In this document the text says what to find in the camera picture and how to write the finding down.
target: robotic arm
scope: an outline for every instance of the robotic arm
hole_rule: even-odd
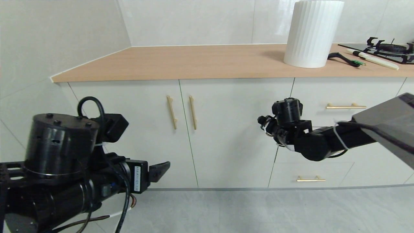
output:
[[[308,160],[335,158],[348,149],[379,142],[414,169],[414,95],[405,93],[355,114],[351,121],[313,131],[311,121],[301,120],[302,109],[298,99],[277,101],[272,106],[275,117],[260,116],[258,123],[280,146]]]
[[[82,104],[92,100],[100,117],[82,115]],[[128,127],[121,114],[106,114],[94,97],[78,105],[79,116],[38,114],[33,117],[24,161],[0,163],[0,231],[5,220],[11,232],[57,233],[56,228],[80,213],[90,214],[109,197],[125,192],[121,220],[130,193],[144,192],[170,168],[170,162],[148,166],[105,153],[102,142],[114,143]]]

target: white cabinet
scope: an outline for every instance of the white cabinet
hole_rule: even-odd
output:
[[[414,172],[379,143],[353,148],[343,156],[355,163],[341,187],[404,184]]]
[[[351,120],[364,109],[326,109],[350,106],[352,103],[373,107],[394,98],[405,78],[296,78],[292,97],[303,104],[302,119],[312,120],[313,126],[333,126],[337,121]]]
[[[110,152],[146,160],[150,165],[171,162],[168,172],[151,188],[197,187],[178,80],[86,82],[70,86],[78,100],[94,96],[102,102],[106,113],[122,114],[129,122],[120,140],[106,146]],[[173,127],[167,95],[173,99],[177,129]],[[88,117],[99,115],[91,101],[83,109]]]
[[[293,78],[180,84],[199,187],[267,187],[277,144],[260,130],[257,118],[271,115],[273,103],[289,97]]]
[[[353,163],[275,163],[269,188],[338,187]]]
[[[402,85],[401,90],[398,92],[398,95],[402,95],[404,93],[411,93],[414,95],[414,78],[407,78]]]
[[[414,174],[405,182],[405,184],[414,184]]]
[[[279,147],[269,188],[338,187],[353,164],[346,154],[315,162],[298,152]]]

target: label sticker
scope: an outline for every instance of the label sticker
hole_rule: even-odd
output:
[[[141,167],[135,166],[134,170],[134,191],[139,192],[141,190]]]

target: drawer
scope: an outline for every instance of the drawer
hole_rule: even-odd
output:
[[[275,163],[269,188],[338,187],[352,165],[353,163]]]
[[[346,155],[355,163],[341,187],[404,184],[414,172],[379,143],[353,148]]]
[[[351,120],[364,109],[326,109],[356,103],[367,108],[394,98],[405,78],[295,78],[291,97],[303,104],[302,119],[313,126],[333,126],[337,121]]]

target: gray floor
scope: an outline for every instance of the gray floor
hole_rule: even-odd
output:
[[[93,216],[121,210],[123,195]],[[112,233],[118,218],[86,232]],[[282,191],[147,191],[123,233],[414,232],[414,186]]]

